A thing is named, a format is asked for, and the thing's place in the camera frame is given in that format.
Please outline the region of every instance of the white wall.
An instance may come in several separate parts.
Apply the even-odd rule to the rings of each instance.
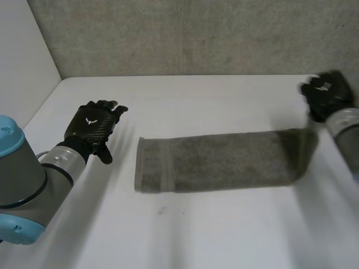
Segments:
[[[60,81],[26,0],[0,0],[0,114],[24,127]]]

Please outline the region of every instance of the folded towel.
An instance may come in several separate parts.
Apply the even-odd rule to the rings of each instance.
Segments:
[[[140,138],[135,190],[203,192],[290,185],[305,172],[317,141],[307,128]]]

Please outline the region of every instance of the concrete wall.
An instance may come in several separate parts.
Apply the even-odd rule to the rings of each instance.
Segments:
[[[26,0],[1,0],[0,114],[24,127],[60,81]]]
[[[359,71],[358,0],[28,0],[63,78]]]

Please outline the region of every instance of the carbon fiber hand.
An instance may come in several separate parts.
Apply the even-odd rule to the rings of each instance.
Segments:
[[[80,106],[66,129],[65,141],[72,137],[82,139],[91,154],[98,155],[103,163],[110,164],[112,156],[105,143],[120,116],[128,111],[125,106],[116,107],[117,104],[116,101],[100,100]]]

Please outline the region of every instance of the gray wall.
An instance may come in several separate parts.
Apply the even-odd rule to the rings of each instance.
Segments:
[[[62,78],[359,71],[358,0],[28,0]]]

